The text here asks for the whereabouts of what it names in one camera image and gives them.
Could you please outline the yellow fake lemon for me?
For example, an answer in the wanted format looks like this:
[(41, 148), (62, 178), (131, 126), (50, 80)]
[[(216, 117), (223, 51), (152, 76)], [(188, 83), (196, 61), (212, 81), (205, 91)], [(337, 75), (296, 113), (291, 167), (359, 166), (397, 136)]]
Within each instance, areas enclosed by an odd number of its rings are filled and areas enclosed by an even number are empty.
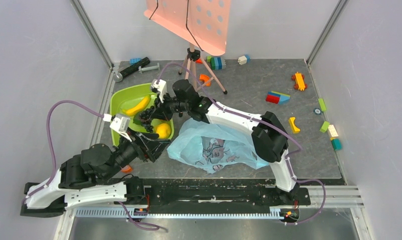
[(168, 139), (171, 136), (172, 129), (168, 123), (161, 123), (155, 127), (155, 133), (159, 139)]

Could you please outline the yellow fake banana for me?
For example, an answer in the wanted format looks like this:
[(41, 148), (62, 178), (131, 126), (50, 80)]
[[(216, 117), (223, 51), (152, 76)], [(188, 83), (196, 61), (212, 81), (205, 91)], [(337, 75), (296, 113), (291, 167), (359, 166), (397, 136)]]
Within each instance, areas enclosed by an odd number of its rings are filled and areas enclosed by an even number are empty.
[(135, 105), (134, 107), (129, 108), (129, 109), (122, 109), (122, 113), (124, 113), (124, 114), (127, 115), (127, 116), (133, 117), (133, 116), (135, 116), (137, 113), (143, 111), (143, 110), (148, 106), (148, 104), (150, 103), (150, 101), (151, 101), (151, 96), (150, 96), (150, 95), (146, 95), (146, 96), (144, 96), (143, 99), (141, 99), (140, 102), (139, 102), (137, 105)]

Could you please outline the dark fake fruit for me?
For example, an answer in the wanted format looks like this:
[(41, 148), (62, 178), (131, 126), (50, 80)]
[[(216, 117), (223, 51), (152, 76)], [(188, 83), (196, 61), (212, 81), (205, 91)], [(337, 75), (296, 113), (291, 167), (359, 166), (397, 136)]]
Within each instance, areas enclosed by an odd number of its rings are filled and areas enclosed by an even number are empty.
[(141, 126), (143, 126), (148, 133), (154, 132), (154, 127), (152, 126), (152, 114), (154, 113), (154, 111), (155, 107), (152, 105), (139, 114), (139, 121), (141, 123)]

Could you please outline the light blue cartoon plastic bag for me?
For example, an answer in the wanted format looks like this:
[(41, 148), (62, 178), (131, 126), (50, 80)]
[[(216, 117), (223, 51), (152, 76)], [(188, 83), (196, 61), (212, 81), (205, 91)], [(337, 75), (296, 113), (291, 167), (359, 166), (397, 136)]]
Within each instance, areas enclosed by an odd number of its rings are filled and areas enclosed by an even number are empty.
[(168, 157), (209, 174), (225, 166), (245, 164), (253, 169), (268, 166), (256, 153), (251, 136), (238, 130), (189, 119), (167, 148)]

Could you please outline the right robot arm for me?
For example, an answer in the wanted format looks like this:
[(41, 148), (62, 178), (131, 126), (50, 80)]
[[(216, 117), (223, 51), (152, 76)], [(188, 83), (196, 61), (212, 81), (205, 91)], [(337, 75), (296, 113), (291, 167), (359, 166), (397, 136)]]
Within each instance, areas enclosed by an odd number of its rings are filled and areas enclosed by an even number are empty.
[(200, 96), (184, 79), (173, 84), (175, 97), (167, 93), (166, 82), (154, 79), (151, 91), (157, 94), (153, 119), (168, 120), (175, 113), (187, 113), (193, 120), (232, 128), (251, 136), (256, 155), (268, 162), (275, 176), (278, 199), (290, 204), (298, 197), (298, 183), (287, 163), (289, 135), (276, 115), (247, 113), (227, 107), (211, 98)]

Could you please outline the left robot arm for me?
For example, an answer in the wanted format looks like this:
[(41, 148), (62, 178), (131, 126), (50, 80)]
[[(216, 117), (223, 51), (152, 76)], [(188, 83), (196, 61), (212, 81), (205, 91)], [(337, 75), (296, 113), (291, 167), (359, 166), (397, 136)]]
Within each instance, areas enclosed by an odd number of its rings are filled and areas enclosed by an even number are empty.
[(20, 215), (53, 218), (91, 204), (141, 203), (146, 197), (141, 179), (113, 177), (135, 159), (155, 162), (171, 140), (156, 133), (128, 133), (130, 137), (121, 136), (118, 146), (97, 143), (65, 161), (46, 181), (26, 183)]

